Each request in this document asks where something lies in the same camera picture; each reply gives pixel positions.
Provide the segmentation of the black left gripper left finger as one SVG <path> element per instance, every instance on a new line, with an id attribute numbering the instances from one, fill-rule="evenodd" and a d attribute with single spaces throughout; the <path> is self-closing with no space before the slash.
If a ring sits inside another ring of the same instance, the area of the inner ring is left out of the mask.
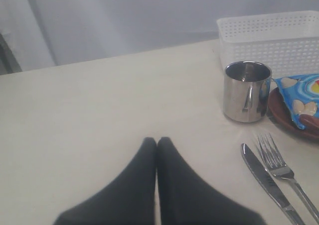
<path id="1" fill-rule="evenodd" d="M 156 154 L 156 141 L 146 137 L 131 162 L 110 184 L 61 213 L 55 224 L 155 224 Z"/>

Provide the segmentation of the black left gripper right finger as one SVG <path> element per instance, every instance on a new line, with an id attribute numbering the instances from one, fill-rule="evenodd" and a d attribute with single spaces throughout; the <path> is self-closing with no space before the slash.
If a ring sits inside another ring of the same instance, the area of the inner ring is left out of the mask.
<path id="1" fill-rule="evenodd" d="M 163 225 L 264 225 L 264 219 L 206 183 L 169 137 L 157 148 L 160 217 Z"/>

